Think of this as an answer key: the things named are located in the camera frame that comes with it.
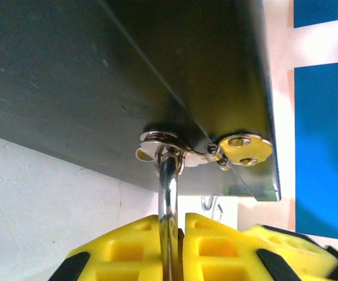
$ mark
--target chrome metal rod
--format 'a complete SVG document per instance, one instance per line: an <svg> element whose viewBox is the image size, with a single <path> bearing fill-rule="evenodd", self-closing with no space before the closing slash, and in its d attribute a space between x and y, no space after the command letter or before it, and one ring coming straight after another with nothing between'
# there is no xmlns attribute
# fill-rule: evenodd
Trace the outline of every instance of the chrome metal rod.
<svg viewBox="0 0 338 281"><path fill-rule="evenodd" d="M178 280L178 156L169 155L159 170L158 218L160 222L163 281Z"/></svg>

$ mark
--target dark gray metal panel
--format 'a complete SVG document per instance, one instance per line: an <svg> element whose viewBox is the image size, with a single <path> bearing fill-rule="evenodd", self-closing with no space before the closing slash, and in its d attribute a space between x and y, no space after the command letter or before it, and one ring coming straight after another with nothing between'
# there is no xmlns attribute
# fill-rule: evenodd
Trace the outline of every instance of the dark gray metal panel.
<svg viewBox="0 0 338 281"><path fill-rule="evenodd" d="M199 151L209 142L184 105L100 2L0 1L0 138L157 190L152 165L134 156L143 131L175 132ZM187 169L180 185L250 195L214 163Z"/></svg>

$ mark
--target blue panel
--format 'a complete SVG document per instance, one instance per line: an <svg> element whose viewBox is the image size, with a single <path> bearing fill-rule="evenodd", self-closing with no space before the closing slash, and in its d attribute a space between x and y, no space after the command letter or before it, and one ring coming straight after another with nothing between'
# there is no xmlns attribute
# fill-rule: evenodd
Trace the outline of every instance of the blue panel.
<svg viewBox="0 0 338 281"><path fill-rule="evenodd" d="M338 20L338 0L294 0L294 27Z"/></svg>
<svg viewBox="0 0 338 281"><path fill-rule="evenodd" d="M338 63L295 69L296 231L338 238Z"/></svg>

